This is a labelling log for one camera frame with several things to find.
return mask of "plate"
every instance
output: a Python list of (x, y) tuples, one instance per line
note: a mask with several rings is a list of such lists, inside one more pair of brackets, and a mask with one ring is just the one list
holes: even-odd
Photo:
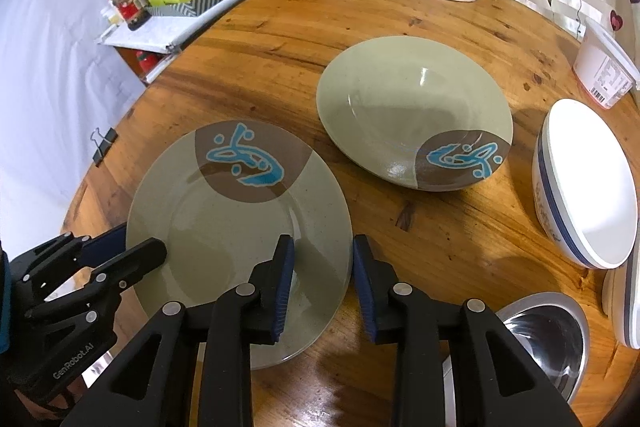
[(142, 307), (214, 301), (270, 259), (282, 233), (296, 246), (285, 330), (275, 346), (251, 346), (252, 369), (300, 353), (334, 317), (351, 275), (349, 211), (329, 167), (284, 129), (241, 120), (190, 132), (151, 166), (129, 212), (127, 248), (157, 237), (168, 251), (135, 286)]
[(409, 36), (345, 50), (322, 73), (318, 115), (342, 152), (392, 183), (468, 187), (491, 176), (513, 139), (509, 104), (462, 53)]

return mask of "white fabric backdrop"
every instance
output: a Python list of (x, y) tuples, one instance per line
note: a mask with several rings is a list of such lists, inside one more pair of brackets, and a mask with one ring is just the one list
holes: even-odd
[(143, 92), (94, 44), (107, 0), (0, 0), (0, 237), (14, 257), (58, 235), (105, 133)]

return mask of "blue fish design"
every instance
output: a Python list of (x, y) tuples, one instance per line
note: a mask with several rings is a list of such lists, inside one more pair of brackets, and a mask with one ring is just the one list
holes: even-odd
[[(224, 142), (224, 136), (219, 134), (215, 137), (216, 144)], [(242, 172), (241, 163), (250, 169), (260, 169), (258, 174), (251, 174), (238, 178), (242, 185), (250, 187), (271, 187), (280, 183), (284, 179), (284, 168), (267, 151), (251, 145), (240, 144), (240, 140), (251, 141), (254, 139), (254, 132), (247, 128), (244, 123), (239, 123), (231, 137), (229, 145), (217, 147), (207, 153), (207, 160), (214, 163), (233, 163), (231, 174), (239, 176)]]
[[(459, 143), (443, 145), (428, 153), (427, 161), (432, 165), (446, 169), (470, 169), (479, 167), (479, 169), (473, 171), (473, 175), (476, 178), (484, 180), (491, 176), (493, 170), (489, 159), (494, 156), (498, 150), (498, 144), (496, 142), (482, 145), (475, 150), (473, 150), (473, 147), (470, 145), (463, 145), (462, 153), (452, 155), (451, 153), (458, 147), (460, 147)], [(495, 155), (493, 161), (496, 165), (500, 165), (502, 163), (502, 157)]]

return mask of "wood grain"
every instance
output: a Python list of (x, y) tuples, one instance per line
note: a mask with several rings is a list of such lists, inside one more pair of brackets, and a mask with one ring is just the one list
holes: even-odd
[[(316, 113), (322, 70), (366, 39), (412, 35), (463, 52), (498, 82), (511, 106), (514, 143), (503, 168), (459, 192), (397, 187), (354, 165)], [(575, 39), (513, 0), (247, 0), (199, 37), (153, 83), (118, 126), (119, 140), (91, 167), (65, 230), (97, 235), (127, 219), (151, 163), (205, 124), (254, 118), (296, 134), (331, 167), (354, 233), (367, 233), (398, 275), (432, 298), (483, 299), (494, 309), (542, 291), (561, 291), (584, 309), (591, 330), (588, 373), (574, 409), (597, 425), (631, 374), (636, 352), (616, 344), (600, 308), (604, 272), (569, 263), (546, 238), (532, 199), (536, 136), (551, 105), (574, 98), (593, 107), (619, 139), (640, 179), (638, 112), (630, 96), (602, 111), (571, 69)], [(118, 312), (121, 341), (141, 324), (135, 295)], [(322, 337), (300, 356), (254, 372), (257, 427), (388, 424), (394, 350), (372, 346), (349, 292)]]

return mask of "shelf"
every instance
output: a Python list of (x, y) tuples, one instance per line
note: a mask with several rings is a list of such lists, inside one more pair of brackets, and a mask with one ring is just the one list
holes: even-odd
[(132, 48), (148, 52), (171, 54), (180, 49), (194, 33), (218, 19), (243, 0), (222, 0), (198, 17), (151, 17), (142, 27), (132, 32), (120, 25), (102, 40), (107, 46)]

